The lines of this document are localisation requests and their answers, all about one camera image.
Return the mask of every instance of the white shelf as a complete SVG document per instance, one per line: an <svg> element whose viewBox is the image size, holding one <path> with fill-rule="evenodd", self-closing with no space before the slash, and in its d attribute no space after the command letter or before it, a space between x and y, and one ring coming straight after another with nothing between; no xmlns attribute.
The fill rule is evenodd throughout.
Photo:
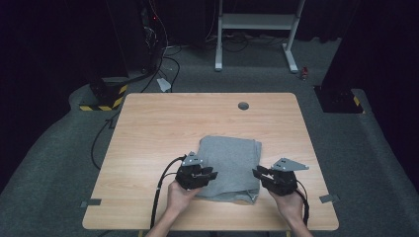
<svg viewBox="0 0 419 237"><path fill-rule="evenodd" d="M295 15L223 14L223 29L291 30Z"/></svg>

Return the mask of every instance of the gray cloth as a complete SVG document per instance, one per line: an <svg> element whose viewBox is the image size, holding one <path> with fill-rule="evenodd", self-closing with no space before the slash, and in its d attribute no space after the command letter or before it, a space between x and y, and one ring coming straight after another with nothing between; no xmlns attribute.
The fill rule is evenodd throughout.
<svg viewBox="0 0 419 237"><path fill-rule="evenodd" d="M259 194L259 180L252 169L259 164L262 143L251 139L206 136L201 140L197 156L203 166L218 172L198 194L200 198L218 201L245 200L254 203Z"/></svg>

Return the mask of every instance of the dark background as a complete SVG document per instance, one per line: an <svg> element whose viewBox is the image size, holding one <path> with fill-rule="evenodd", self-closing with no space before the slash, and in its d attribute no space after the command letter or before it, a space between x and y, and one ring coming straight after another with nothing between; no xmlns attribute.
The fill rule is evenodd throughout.
<svg viewBox="0 0 419 237"><path fill-rule="evenodd" d="M101 6L105 1L93 2ZM189 6L187 0L180 2L180 6ZM189 29L209 29L213 2L194 2L205 6L201 8L207 12L205 22L182 23L194 23ZM67 23L60 13L66 4L16 0L0 5L2 190L38 137L70 110L69 95L88 83L65 37ZM294 7L295 2L289 1L267 0L263 5L258 1L225 1L224 9L277 13L272 9L288 12ZM298 40L343 38L330 68L336 72L329 73L323 83L331 89L365 90L384 136L416 189L418 9L414 0L307 0L296 34ZM103 23L98 28L105 32L107 24L105 20ZM109 35L115 36L115 32L109 31Z"/></svg>

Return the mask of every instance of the table top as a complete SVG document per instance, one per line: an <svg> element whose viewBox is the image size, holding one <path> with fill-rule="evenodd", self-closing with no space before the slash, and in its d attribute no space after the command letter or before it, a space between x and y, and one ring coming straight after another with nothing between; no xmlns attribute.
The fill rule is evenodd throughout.
<svg viewBox="0 0 419 237"><path fill-rule="evenodd" d="M248 110L240 110L245 102ZM87 229L149 229L155 190L175 158L198 152L207 135L262 142L260 165L282 157L309 166L296 171L308 194L311 230L335 230L339 223L315 156L298 102L291 93L164 93L126 96L118 124L91 199L83 226ZM176 172L175 163L169 172ZM156 219L166 207L165 179ZM172 230L288 230L275 201L261 187L254 205L195 198Z"/></svg>

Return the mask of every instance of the gray carpet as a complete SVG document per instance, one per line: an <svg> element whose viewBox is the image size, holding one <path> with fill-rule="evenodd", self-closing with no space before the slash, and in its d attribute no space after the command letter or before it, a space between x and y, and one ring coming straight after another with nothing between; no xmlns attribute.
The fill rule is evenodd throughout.
<svg viewBox="0 0 419 237"><path fill-rule="evenodd" d="M295 41L293 55L307 66L308 79L290 74L280 45L249 45L224 52L222 72L214 72L214 50L185 47L172 55L181 65L173 92L292 92L296 94L340 222L336 231L315 236L419 236L419 198L377 125L362 90L354 90L365 113L325 114L313 91L321 84L339 41ZM226 44L239 49L240 44ZM178 48L169 49L167 55ZM170 81L177 66L164 60ZM147 80L128 86L140 92ZM115 112L81 112L78 103L87 86L69 98L71 112L34 144L0 197L0 236L99 236L86 230L80 207L93 191L98 170L90 160L92 142ZM159 93L154 80L146 93ZM94 156L102 163L113 130L99 136ZM271 236L285 236L272 232ZM137 236L138 231L112 231L106 236ZM210 236L207 232L174 232L172 236ZM219 236L267 236L267 233L219 232Z"/></svg>

